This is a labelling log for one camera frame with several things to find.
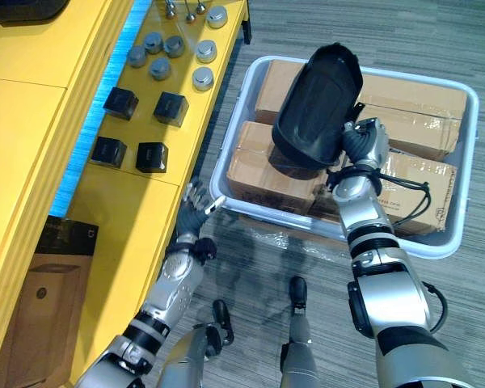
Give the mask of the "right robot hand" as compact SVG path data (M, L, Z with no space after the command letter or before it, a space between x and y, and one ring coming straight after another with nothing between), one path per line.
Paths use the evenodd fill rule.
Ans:
M386 128L378 117L356 121L365 105L358 102L344 123L342 148L353 165L381 169L389 152Z

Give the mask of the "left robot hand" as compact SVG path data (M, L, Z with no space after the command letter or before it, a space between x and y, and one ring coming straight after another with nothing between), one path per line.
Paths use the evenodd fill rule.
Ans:
M203 183L193 177L184 189L183 197L175 223L178 236L190 234L196 238L200 235L200 228L226 201L225 196L210 200Z

